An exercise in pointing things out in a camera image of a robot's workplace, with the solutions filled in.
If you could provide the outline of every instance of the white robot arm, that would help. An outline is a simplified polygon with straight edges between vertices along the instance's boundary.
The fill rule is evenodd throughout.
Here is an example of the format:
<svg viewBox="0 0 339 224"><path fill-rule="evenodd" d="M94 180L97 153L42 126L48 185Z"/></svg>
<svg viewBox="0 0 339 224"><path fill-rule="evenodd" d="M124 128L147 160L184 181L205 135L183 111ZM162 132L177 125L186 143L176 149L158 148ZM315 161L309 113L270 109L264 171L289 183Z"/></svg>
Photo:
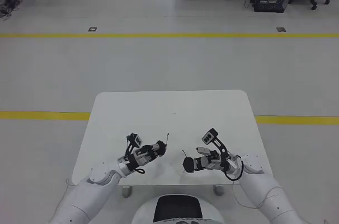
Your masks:
<svg viewBox="0 0 339 224"><path fill-rule="evenodd" d="M199 158L185 158L183 167L187 172L203 169L220 170L231 181L238 180L249 200L259 209L271 224L305 223L290 204L288 197L271 174L261 169L256 155L240 157L228 152L217 138L218 132L211 129L202 138L205 144L213 143L220 151L198 147Z"/></svg>
<svg viewBox="0 0 339 224"><path fill-rule="evenodd" d="M92 168L89 176L80 181L64 198L62 206L50 220L50 224L89 223L105 205L121 178L135 171L143 174L144 170L138 169L139 166L146 165L166 152L166 144L161 141L141 148L137 148L142 143L138 135L131 134L128 141L130 144L125 156L117 161L100 162Z"/></svg>

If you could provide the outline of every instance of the black cable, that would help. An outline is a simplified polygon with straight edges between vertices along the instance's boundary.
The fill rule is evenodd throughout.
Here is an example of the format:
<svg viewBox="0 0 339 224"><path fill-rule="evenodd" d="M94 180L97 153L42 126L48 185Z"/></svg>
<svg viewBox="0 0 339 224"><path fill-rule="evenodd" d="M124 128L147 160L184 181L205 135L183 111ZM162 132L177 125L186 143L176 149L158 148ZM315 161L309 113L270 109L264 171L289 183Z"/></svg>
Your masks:
<svg viewBox="0 0 339 224"><path fill-rule="evenodd" d="M139 174L145 174L144 169L134 169L134 171L138 172Z"/></svg>
<svg viewBox="0 0 339 224"><path fill-rule="evenodd" d="M242 170L241 170L241 174L240 174L237 178L234 178L234 179L230 178L230 177L227 175L227 172L224 172L224 175L225 175L229 180L231 180L231 181L237 181L237 180L239 180L239 179L242 177L243 171L244 171L244 163L243 163L243 161L242 161Z"/></svg>

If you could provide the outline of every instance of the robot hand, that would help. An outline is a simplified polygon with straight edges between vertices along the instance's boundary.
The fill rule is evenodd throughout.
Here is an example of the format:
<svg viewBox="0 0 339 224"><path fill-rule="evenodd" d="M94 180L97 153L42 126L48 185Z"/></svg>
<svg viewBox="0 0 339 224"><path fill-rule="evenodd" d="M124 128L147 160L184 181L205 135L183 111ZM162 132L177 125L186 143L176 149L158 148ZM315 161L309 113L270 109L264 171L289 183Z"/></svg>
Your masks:
<svg viewBox="0 0 339 224"><path fill-rule="evenodd" d="M240 179L244 168L241 157L230 153L217 136L218 132L212 128L203 136L202 141L205 144L213 143L219 149L220 154L216 150L197 147L197 152L204 156L195 159L186 157L183 161L183 168L189 173L203 169L220 170L231 181Z"/></svg>
<svg viewBox="0 0 339 224"><path fill-rule="evenodd" d="M127 137L129 145L125 156L117 161L100 162L91 168L90 174L64 198L51 224L87 224L102 209L118 185L121 178L138 172L144 174L139 166L161 157L166 152L166 144L158 141L153 145L141 146L142 140L137 134Z"/></svg>
<svg viewBox="0 0 339 224"><path fill-rule="evenodd" d="M265 174L255 155L240 157L233 155L225 145L217 139L218 132L213 128L202 138L205 144L213 143L220 151L197 147L198 153L204 155L199 158L185 158L183 167L187 172L203 169L220 170L231 181L239 180L239 183L253 203L271 224L303 224L288 197L279 183L270 174Z"/></svg>

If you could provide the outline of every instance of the table leg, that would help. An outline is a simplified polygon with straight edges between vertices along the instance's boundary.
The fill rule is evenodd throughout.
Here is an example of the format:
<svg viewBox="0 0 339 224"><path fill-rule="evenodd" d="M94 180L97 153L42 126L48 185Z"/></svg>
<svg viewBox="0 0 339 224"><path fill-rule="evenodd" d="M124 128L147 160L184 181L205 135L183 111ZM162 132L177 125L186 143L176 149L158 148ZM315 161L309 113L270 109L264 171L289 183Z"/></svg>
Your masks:
<svg viewBox="0 0 339 224"><path fill-rule="evenodd" d="M213 191L215 195L222 196L224 194L224 187L223 185L214 185Z"/></svg>
<svg viewBox="0 0 339 224"><path fill-rule="evenodd" d="M123 186L122 195L124 198L128 198L131 196L132 186Z"/></svg>

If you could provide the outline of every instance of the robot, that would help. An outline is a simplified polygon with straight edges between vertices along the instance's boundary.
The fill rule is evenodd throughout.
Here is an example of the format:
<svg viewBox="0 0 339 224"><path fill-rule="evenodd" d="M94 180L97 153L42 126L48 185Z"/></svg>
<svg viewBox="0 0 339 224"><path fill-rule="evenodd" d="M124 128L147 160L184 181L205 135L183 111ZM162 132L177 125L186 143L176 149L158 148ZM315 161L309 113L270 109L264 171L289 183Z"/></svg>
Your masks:
<svg viewBox="0 0 339 224"><path fill-rule="evenodd" d="M138 172L144 174L140 166L145 166L162 157L167 144L158 141L141 147L142 140L136 134L127 137L129 145L125 156L117 161L102 162L91 169L90 174L63 200L50 224L87 224L102 209L118 185L121 178ZM271 174L261 169L256 155L234 155L218 139L215 129L209 130L202 141L214 144L216 150L197 147L202 157L186 157L185 171L192 173L219 170L230 181L239 181L240 186L254 205L273 224L304 224L279 183ZM220 186L215 188L217 195L223 194ZM190 195L170 194L156 197L143 204L134 215L132 224L223 224L219 211L208 202Z"/></svg>

